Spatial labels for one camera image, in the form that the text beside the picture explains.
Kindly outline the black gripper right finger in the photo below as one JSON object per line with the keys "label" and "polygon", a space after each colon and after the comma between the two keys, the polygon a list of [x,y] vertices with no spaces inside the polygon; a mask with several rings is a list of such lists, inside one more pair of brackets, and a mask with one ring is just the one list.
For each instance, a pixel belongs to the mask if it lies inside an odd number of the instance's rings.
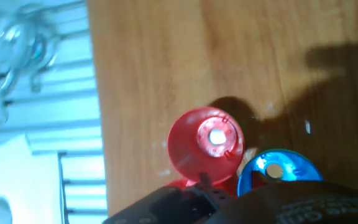
{"label": "black gripper right finger", "polygon": [[270,179],[260,171],[252,171],[251,186],[253,189],[263,187],[270,183]]}

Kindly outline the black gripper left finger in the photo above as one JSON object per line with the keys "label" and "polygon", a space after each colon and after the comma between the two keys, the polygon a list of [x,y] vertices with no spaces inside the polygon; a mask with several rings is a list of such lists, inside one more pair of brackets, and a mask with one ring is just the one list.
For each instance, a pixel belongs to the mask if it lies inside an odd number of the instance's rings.
{"label": "black gripper left finger", "polygon": [[211,185],[175,180],[103,221],[103,224],[206,223],[234,199],[234,178]]}

